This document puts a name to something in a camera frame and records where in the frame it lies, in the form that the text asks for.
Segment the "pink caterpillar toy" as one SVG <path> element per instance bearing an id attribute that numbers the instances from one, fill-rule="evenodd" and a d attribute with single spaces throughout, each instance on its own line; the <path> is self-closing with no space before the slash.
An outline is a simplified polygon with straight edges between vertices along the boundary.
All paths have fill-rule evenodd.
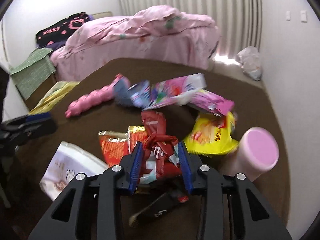
<path id="1" fill-rule="evenodd" d="M 89 94 L 85 94 L 71 102 L 65 112 L 65 117 L 70 118 L 73 116 L 79 116 L 82 112 L 89 110 L 90 108 L 97 106 L 103 102 L 112 100 L 116 96 L 116 85 L 124 85 L 125 88 L 129 88 L 130 81 L 127 77 L 118 74 L 115 79 L 101 89 L 91 91 Z"/>

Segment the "green checkered cloth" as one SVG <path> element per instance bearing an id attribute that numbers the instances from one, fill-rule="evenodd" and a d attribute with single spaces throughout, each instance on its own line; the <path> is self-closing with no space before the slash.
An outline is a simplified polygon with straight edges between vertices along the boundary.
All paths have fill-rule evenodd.
<path id="1" fill-rule="evenodd" d="M 56 72 L 50 60 L 50 48 L 35 49 L 28 58 L 16 67 L 10 67 L 10 76 L 24 100 Z"/>

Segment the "red snack wrapper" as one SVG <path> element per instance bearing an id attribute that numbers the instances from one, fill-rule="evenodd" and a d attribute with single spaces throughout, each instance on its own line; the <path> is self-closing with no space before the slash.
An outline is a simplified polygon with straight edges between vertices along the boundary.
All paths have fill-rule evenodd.
<path id="1" fill-rule="evenodd" d="M 140 184 L 174 178 L 182 174 L 177 153 L 178 139 L 166 134 L 166 119 L 160 112 L 143 111 L 143 126 L 148 134 L 143 143 L 144 157 L 140 169 Z"/>

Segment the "white wall switch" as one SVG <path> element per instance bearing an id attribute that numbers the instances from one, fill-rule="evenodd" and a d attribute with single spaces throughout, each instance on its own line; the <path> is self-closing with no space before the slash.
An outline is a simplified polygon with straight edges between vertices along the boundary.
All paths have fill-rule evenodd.
<path id="1" fill-rule="evenodd" d="M 300 11 L 300 21 L 303 23 L 307 23 L 308 22 L 308 14 L 306 10 L 301 10 Z"/>

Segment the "red orange foil wrapper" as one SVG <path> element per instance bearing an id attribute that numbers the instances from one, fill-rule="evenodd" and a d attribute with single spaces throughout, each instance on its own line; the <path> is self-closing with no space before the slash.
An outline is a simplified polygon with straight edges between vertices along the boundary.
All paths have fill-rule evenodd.
<path id="1" fill-rule="evenodd" d="M 120 164 L 123 156 L 133 152 L 137 142 L 145 144 L 147 138 L 144 126 L 129 126 L 126 133 L 114 131 L 98 133 L 101 152 L 109 167 Z"/>

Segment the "yellow plastic trash bag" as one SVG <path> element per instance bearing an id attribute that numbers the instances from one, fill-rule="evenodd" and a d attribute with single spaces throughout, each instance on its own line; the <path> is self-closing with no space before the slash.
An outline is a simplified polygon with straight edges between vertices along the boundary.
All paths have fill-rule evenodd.
<path id="1" fill-rule="evenodd" d="M 38 104 L 29 111 L 28 115 L 49 112 L 63 97 L 65 97 L 79 81 L 59 81 L 48 90 Z"/>

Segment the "white paper bowl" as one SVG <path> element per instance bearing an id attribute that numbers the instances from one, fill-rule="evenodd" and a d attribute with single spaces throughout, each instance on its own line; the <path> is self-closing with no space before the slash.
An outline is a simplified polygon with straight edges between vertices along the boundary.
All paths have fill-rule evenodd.
<path id="1" fill-rule="evenodd" d="M 87 176 L 102 174 L 107 163 L 86 150 L 62 141 L 53 155 L 42 179 L 41 190 L 54 201 L 67 184 L 79 173 Z"/>

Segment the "black kitty pillow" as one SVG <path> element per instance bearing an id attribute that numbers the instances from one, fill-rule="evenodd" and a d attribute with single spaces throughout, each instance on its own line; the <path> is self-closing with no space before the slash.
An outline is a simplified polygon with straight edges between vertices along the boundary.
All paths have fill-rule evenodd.
<path id="1" fill-rule="evenodd" d="M 84 23 L 93 20 L 91 15 L 79 12 L 60 20 L 59 22 L 40 30 L 36 34 L 36 44 L 39 48 L 57 50 L 65 45 L 66 41 Z"/>

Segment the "yellow chips bag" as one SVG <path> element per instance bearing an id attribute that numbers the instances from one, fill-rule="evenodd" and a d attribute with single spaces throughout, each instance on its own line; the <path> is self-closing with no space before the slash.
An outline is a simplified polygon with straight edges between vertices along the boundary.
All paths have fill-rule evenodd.
<path id="1" fill-rule="evenodd" d="M 239 142 L 232 138 L 236 116 L 199 114 L 193 130 L 183 140 L 189 153 L 198 155 L 227 155 L 238 148 Z"/>

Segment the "white wall socket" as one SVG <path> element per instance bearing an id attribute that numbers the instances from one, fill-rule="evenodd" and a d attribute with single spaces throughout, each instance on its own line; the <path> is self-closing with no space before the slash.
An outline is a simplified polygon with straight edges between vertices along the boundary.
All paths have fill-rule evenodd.
<path id="1" fill-rule="evenodd" d="M 290 21 L 290 20 L 291 20 L 291 12 L 290 12 L 290 11 L 287 11 L 287 12 L 286 12 L 286 20 L 287 20 L 287 21 Z"/>

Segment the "pink cylindrical bottle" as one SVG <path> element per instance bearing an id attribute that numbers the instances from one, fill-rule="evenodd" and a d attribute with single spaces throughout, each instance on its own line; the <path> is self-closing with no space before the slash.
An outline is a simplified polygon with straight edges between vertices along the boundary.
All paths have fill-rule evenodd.
<path id="1" fill-rule="evenodd" d="M 279 147 L 273 135 L 261 127 L 248 129 L 239 141 L 235 152 L 223 160 L 219 172 L 227 176 L 243 173 L 250 181 L 275 167 Z"/>

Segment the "white plastic bag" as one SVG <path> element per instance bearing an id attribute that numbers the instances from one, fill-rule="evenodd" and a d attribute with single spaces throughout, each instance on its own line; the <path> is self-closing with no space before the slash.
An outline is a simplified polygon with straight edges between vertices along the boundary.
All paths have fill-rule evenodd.
<path id="1" fill-rule="evenodd" d="M 240 63 L 243 73 L 254 81 L 260 81 L 263 69 L 260 53 L 256 47 L 249 46 L 238 52 L 237 61 Z"/>

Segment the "blue wrapper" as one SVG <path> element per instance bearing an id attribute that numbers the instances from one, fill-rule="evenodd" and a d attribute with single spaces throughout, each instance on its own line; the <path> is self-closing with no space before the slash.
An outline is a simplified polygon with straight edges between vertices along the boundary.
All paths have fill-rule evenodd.
<path id="1" fill-rule="evenodd" d="M 122 77 L 113 87 L 114 101 L 123 107 L 137 107 L 145 109 L 151 104 L 150 82 L 143 80 L 137 84 L 129 85 L 127 79 Z"/>

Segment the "striped window curtain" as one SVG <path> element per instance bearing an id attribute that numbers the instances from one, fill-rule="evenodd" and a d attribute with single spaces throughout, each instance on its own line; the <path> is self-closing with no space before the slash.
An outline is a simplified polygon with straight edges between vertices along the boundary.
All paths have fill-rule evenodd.
<path id="1" fill-rule="evenodd" d="M 120 0 L 125 15 L 154 5 L 169 5 L 189 14 L 208 15 L 220 29 L 218 53 L 234 58 L 246 47 L 260 47 L 261 0 Z"/>

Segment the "pink snack wrapper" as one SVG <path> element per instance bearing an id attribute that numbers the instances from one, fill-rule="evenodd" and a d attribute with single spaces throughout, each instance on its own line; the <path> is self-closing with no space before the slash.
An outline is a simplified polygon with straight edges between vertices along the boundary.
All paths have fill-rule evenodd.
<path id="1" fill-rule="evenodd" d="M 189 105 L 217 116 L 227 115 L 232 111 L 232 100 L 206 90 L 206 86 L 204 75 L 200 73 L 156 83 L 151 87 L 150 104 L 144 109 Z"/>

